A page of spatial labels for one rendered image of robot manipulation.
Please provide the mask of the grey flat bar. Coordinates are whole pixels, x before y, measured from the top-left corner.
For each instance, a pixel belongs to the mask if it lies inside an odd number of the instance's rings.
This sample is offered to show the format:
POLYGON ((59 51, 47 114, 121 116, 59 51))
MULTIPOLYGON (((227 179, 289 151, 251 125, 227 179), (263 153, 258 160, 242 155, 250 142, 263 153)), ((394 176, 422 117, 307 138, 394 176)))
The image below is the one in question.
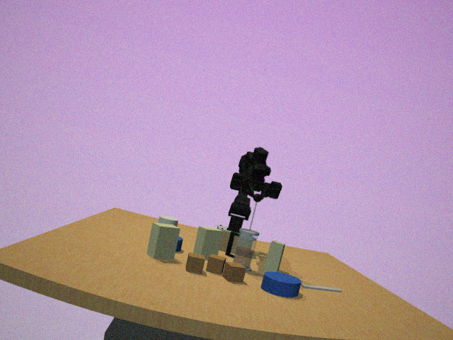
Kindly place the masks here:
POLYGON ((331 288, 331 287, 325 287, 325 286, 318 286, 318 285, 307 285, 307 284, 301 284, 302 287, 304 288, 311 288, 311 289, 317 289, 317 290, 327 290, 327 291, 336 291, 336 292, 342 292, 341 289, 339 288, 331 288))

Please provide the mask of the glass coffee press with black handle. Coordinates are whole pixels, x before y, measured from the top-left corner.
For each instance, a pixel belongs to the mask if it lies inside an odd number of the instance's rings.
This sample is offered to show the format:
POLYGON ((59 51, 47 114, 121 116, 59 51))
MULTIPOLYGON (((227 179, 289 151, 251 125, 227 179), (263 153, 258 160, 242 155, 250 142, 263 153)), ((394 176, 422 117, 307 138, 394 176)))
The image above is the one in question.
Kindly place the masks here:
MULTIPOLYGON (((261 196, 261 194, 257 193, 254 195, 253 199, 256 202, 256 206, 257 206, 257 203, 262 201, 262 196, 261 196)), ((256 206, 255 206, 255 210, 253 212, 253 218, 254 218, 254 214, 256 211, 256 206)), ((251 221, 251 225, 253 223, 253 218, 251 221)), ((251 271, 251 269, 252 269, 251 262, 253 260, 253 254, 254 254, 254 251, 256 248, 258 236, 259 236, 259 232, 253 231, 253 230, 251 230, 251 228, 250 229, 240 228, 239 234, 237 234, 235 232, 231 232, 231 234, 229 236, 229 242, 228 242, 228 245, 226 248, 225 256, 232 257, 233 258, 232 263, 236 263, 236 264, 240 263, 244 267, 246 267, 246 271, 251 271), (233 245, 235 235, 239 236, 239 237, 237 240, 234 255, 232 255, 230 253, 231 253, 231 248, 233 245)))

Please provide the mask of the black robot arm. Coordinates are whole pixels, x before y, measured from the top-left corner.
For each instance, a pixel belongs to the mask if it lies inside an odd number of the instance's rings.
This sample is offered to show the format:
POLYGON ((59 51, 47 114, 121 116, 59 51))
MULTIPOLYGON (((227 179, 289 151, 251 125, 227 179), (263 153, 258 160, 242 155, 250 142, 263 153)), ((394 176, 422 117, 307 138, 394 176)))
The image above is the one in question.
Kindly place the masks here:
MULTIPOLYGON (((247 152, 243 155, 239 162, 239 173, 244 174, 244 177, 253 178, 258 177, 264 179, 265 176, 269 176, 271 168, 267 166, 267 158, 269 152, 262 148, 256 147, 254 152, 247 152)), ((229 227, 226 230, 239 233, 242 228, 243 220, 248 220, 251 214, 250 203, 251 199, 248 195, 241 192, 242 184, 239 190, 239 194, 235 197, 234 202, 231 204, 228 216, 231 216, 229 227), (233 214, 233 215, 231 215, 233 214), (241 215, 244 217, 240 217, 241 215)))

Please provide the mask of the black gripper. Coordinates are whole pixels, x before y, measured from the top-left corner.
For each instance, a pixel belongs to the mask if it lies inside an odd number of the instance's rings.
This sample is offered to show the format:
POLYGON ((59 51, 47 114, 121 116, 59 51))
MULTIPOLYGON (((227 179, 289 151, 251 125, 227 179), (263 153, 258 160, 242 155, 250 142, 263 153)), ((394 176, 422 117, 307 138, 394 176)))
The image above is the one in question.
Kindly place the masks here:
POLYGON ((271 181, 271 183, 263 183, 262 179, 264 178, 249 178, 249 174, 250 172, 248 173, 248 177, 244 177, 244 174, 235 172, 231 179, 230 188, 239 191, 242 184, 241 192, 252 198, 254 198, 254 191, 261 192, 262 200, 267 197, 272 199, 279 197, 280 191, 282 190, 281 183, 274 181, 271 181))

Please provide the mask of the dark blue short cylinder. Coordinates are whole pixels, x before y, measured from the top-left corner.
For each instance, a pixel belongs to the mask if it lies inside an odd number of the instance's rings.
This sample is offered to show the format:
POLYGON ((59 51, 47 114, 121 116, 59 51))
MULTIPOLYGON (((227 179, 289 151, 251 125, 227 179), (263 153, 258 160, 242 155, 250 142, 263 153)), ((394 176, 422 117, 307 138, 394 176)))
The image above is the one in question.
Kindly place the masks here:
POLYGON ((179 237, 178 238, 178 243, 177 243, 177 246, 176 246, 176 252, 181 250, 182 243, 183 243, 183 238, 179 237))
POLYGON ((298 296, 302 280, 292 275, 266 271, 263 275, 261 288, 267 293, 280 297, 295 298, 298 296))

